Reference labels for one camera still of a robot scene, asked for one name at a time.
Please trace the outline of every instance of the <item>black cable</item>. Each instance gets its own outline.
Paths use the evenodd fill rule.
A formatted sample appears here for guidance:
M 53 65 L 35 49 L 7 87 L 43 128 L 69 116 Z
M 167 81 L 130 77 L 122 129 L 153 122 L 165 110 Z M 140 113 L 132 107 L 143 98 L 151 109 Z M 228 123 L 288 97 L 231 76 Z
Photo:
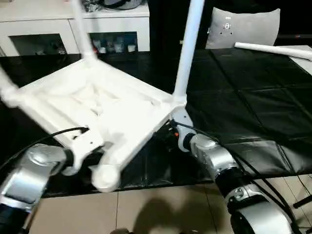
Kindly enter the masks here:
M 307 193 L 311 196 L 310 191 L 308 190 L 308 188 L 306 187 L 306 185 L 302 182 L 302 180 L 301 180 L 300 176 L 298 176 L 298 175 L 297 175 L 297 177 L 298 177 L 298 179 L 299 179 L 300 183 L 302 184 L 302 186 L 304 187 L 304 189 L 305 189 L 305 190 L 307 191 Z
M 241 157 L 240 155 L 231 152 L 232 156 L 235 158 L 236 161 L 240 160 L 243 163 L 245 163 L 276 195 L 277 197 L 280 199 L 280 201 L 282 202 L 282 204 L 285 206 L 285 208 L 288 210 L 287 214 L 291 214 L 290 215 L 290 219 L 292 222 L 296 222 L 296 219 L 294 217 L 293 211 L 290 208 L 290 206 L 288 205 L 287 201 L 284 199 L 284 197 L 279 193 L 279 191 L 277 191 L 277 189 L 266 179 L 262 176 L 262 174 L 260 172 L 258 172 L 258 170 L 256 168 L 254 168 L 249 162 L 247 162 L 243 157 Z
M 178 123 L 178 122 L 175 122 L 173 121 L 173 123 L 175 123 L 176 125 L 181 125 L 183 127 L 186 127 L 186 128 L 189 128 L 189 129 L 193 129 L 194 131 L 197 131 L 207 137 L 210 137 L 211 139 L 214 139 L 212 138 L 211 135 L 209 135 L 208 133 L 200 130 L 200 129 L 197 129 L 197 128 L 194 128 L 192 126 L 189 126 L 189 125 L 186 125 L 186 124 L 182 124 L 182 123 Z M 277 197 L 280 199 L 281 202 L 279 202 L 275 197 L 273 197 L 269 192 L 267 192 L 264 188 L 260 188 L 262 189 L 263 191 L 265 191 L 265 194 L 269 194 L 268 197 L 270 197 L 272 199 L 272 201 L 274 201 L 275 203 L 277 203 L 277 205 L 279 207 L 281 207 L 281 209 L 284 210 L 284 212 L 289 216 L 289 218 L 291 219 L 292 223 L 298 227 L 298 225 L 296 224 L 296 219 L 294 217 L 294 214 L 293 214 L 293 211 L 291 210 L 290 206 L 288 205 L 287 201 L 284 199 L 284 197 L 279 193 L 279 191 L 276 190 L 276 188 L 266 179 L 262 176 L 262 174 L 260 172 L 258 172 L 258 170 L 256 168 L 254 168 L 249 162 L 247 162 L 243 157 L 241 157 L 239 154 L 237 154 L 236 152 L 233 152 L 233 151 L 229 151 L 232 156 L 235 158 L 235 160 L 238 162 L 238 165 L 241 166 L 242 170 L 244 172 L 246 172 L 246 170 L 242 167 L 242 164 L 239 163 L 239 161 L 242 161 L 243 163 L 246 164 L 246 166 L 248 166 L 276 195 Z
M 50 135 L 47 135 L 39 140 L 36 140 L 34 141 L 33 143 L 29 144 L 28 146 L 22 148 L 20 151 L 18 151 L 17 153 L 15 153 L 13 156 L 11 156 L 8 160 L 6 160 L 1 166 L 0 166 L 0 171 L 12 160 L 16 159 L 21 153 L 23 153 L 25 150 L 29 149 L 30 147 L 46 140 L 46 139 L 49 139 L 49 138 L 52 138 L 52 137 L 55 137 L 59 134 L 62 134 L 62 133 L 66 133 L 66 132 L 71 132 L 71 131 L 76 131 L 76 130 L 81 130 L 83 132 L 86 132 L 88 131 L 89 129 L 88 128 L 84 128 L 84 127 L 76 127 L 76 128 L 69 128 L 69 129 L 65 129 L 65 130 L 62 130 L 62 131 L 58 131 L 56 133 L 52 133 Z
M 205 136 L 211 138 L 212 140 L 216 141 L 217 143 L 219 143 L 219 139 L 218 139 L 218 138 L 216 138 L 216 137 L 214 137 L 214 136 L 212 136 L 212 135 L 209 135 L 208 133 L 204 132 L 203 130 L 200 130 L 200 129 L 198 129 L 198 128 L 195 128 L 195 127 L 186 125 L 186 124 L 184 124 L 184 123 L 176 122 L 176 121 L 174 121 L 174 120 L 172 121 L 172 123 L 174 123 L 175 125 L 180 125 L 180 126 L 182 126 L 182 127 L 192 129 L 192 130 L 194 130 L 195 132 L 201 133 L 201 134 L 203 134 L 203 135 L 205 135 Z
M 270 194 L 267 190 L 265 190 L 254 180 L 252 181 L 252 183 L 255 184 L 269 199 L 271 199 L 274 203 L 276 203 L 288 216 L 291 216 L 291 214 L 289 214 L 289 211 L 285 208 L 285 206 L 279 200 L 277 200 L 272 194 Z

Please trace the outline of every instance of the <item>white plastic tube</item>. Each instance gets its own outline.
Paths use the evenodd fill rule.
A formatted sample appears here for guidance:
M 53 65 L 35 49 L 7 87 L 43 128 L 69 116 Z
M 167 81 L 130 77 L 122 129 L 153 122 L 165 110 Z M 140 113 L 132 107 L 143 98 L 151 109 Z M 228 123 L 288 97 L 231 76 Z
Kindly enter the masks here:
M 80 0 L 71 0 L 72 1 L 72 8 L 74 11 L 75 16 L 75 23 L 77 32 L 79 35 L 79 43 L 82 48 L 82 57 L 83 58 L 91 58 L 95 59 L 95 53 L 93 51 L 93 48 L 91 46 L 91 42 L 89 39 L 89 35 L 87 34 L 87 31 L 85 30 L 84 24 L 83 24 L 83 17 L 82 17 L 82 7 Z
M 194 50 L 197 41 L 200 19 L 205 0 L 191 0 L 187 17 L 179 68 L 175 81 L 174 100 L 186 101 L 186 88 L 189 81 Z
M 241 42 L 236 42 L 235 47 L 241 48 L 241 49 L 257 50 L 257 51 L 288 55 L 291 57 L 312 60 L 311 51 L 290 49 L 290 48 L 278 47 L 278 46 L 241 43 Z
M 0 98 L 10 107 L 19 103 L 18 86 L 15 85 L 0 66 Z

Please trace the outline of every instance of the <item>black tablecloth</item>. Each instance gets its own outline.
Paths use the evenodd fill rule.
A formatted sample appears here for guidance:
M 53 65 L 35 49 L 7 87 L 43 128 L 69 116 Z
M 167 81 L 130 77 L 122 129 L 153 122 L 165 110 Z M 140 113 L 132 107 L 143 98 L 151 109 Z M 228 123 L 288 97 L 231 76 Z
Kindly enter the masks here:
M 0 58 L 0 64 L 23 86 L 78 59 L 79 55 L 29 56 Z M 174 89 L 177 57 L 138 53 L 100 59 L 166 92 Z M 239 49 L 197 51 L 187 110 L 197 128 L 217 137 L 264 176 L 312 173 L 312 77 L 288 57 Z M 46 135 L 19 109 L 2 104 L 0 111 L 2 162 Z M 75 176 L 52 178 L 45 196 L 95 192 L 87 165 L 97 160 L 97 155 L 91 156 Z M 205 181 L 210 179 L 194 158 L 158 134 L 123 171 L 120 189 Z

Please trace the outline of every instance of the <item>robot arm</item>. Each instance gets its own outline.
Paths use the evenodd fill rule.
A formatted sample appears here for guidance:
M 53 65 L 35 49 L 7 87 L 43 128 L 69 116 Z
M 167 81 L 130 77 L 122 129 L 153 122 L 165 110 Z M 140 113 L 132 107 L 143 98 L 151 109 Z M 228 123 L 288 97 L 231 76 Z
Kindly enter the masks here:
M 235 234 L 292 234 L 285 215 L 244 175 L 230 152 L 202 134 L 184 139 L 225 198 Z
M 20 234 L 40 201 L 50 176 L 65 165 L 62 147 L 37 144 L 28 149 L 0 188 L 0 233 Z
M 189 133 L 183 146 L 209 172 L 225 198 L 235 234 L 293 234 L 285 215 L 244 175 L 230 152 L 202 134 Z M 28 149 L 0 188 L 0 233 L 19 234 L 50 176 L 70 158 L 62 147 Z

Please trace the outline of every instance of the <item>cushion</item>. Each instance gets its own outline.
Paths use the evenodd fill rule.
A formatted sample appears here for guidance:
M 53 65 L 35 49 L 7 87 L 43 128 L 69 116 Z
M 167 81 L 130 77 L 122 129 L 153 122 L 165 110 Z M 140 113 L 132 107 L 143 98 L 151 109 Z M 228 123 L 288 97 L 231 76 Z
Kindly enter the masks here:
M 206 49 L 232 48 L 235 42 L 274 45 L 280 9 L 256 14 L 236 14 L 214 8 Z

